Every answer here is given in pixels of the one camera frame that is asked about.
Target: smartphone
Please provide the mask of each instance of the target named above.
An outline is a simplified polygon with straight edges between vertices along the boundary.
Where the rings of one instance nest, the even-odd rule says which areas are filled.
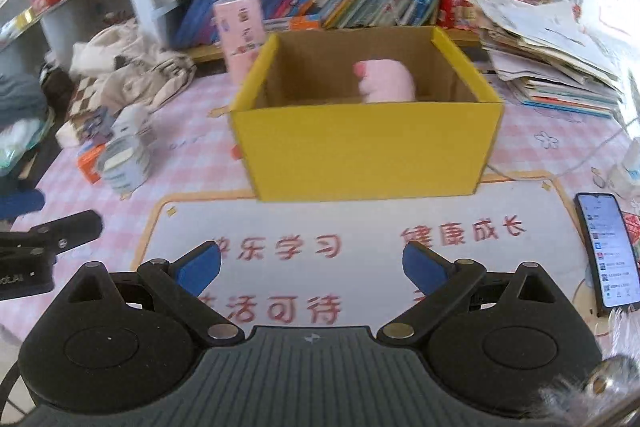
[[[640,273],[615,196],[580,192],[575,204],[586,238],[598,317],[615,308],[640,308]]]

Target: clothing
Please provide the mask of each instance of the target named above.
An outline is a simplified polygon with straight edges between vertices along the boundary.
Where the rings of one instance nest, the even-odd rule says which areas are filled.
[[[45,120],[46,115],[47,99],[35,76],[0,74],[0,130],[18,120]]]
[[[114,114],[133,103],[155,111],[191,84],[195,70],[188,55],[162,48],[129,21],[76,44],[70,74],[95,78],[87,110]]]

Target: yellow cardboard box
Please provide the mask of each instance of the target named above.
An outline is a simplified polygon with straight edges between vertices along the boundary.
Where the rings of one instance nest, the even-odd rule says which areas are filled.
[[[417,102],[362,103],[353,64],[392,58]],[[457,196],[476,190],[502,102],[437,27],[270,36],[231,106],[263,201]]]

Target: plastic bag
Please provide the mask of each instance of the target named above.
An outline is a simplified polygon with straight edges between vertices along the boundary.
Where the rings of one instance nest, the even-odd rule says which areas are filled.
[[[26,118],[0,132],[0,176],[8,174],[22,155],[40,141],[45,126],[38,118]]]

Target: phone screen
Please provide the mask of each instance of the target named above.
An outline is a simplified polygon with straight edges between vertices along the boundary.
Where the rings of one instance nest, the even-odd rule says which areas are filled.
[[[578,202],[595,254],[602,303],[615,308],[640,301],[640,275],[625,222],[613,196],[580,194]]]

